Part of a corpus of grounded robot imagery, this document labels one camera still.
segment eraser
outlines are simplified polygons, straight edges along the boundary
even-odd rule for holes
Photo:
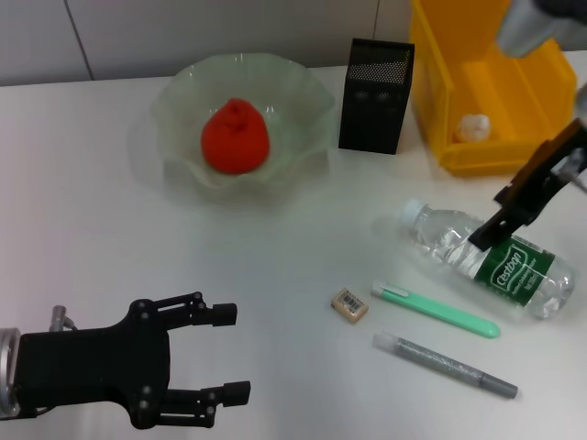
[[[350,293],[348,289],[343,289],[337,293],[330,305],[353,324],[359,321],[369,310],[369,305]]]

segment red tomato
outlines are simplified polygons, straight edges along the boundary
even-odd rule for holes
[[[242,99],[228,100],[206,123],[201,140],[205,160],[226,174],[253,171],[269,155],[263,116]]]

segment clear wavy bowl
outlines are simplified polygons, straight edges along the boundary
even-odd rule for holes
[[[249,173],[218,172],[202,155],[202,129],[230,98],[249,101],[269,132],[269,157]],[[274,186],[302,161],[335,145],[334,97],[306,67],[267,53],[217,55],[197,62],[172,79],[151,110],[162,157],[184,162],[207,188],[244,181]]]

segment bottle cap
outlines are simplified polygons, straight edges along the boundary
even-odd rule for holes
[[[412,199],[405,204],[404,209],[400,213],[400,224],[405,228],[412,228],[415,220],[418,218],[422,210],[426,207],[425,203],[417,199]]]

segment metal cylinder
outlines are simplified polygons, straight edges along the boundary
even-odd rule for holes
[[[14,417],[20,411],[13,390],[19,341],[17,328],[0,329],[0,419]]]

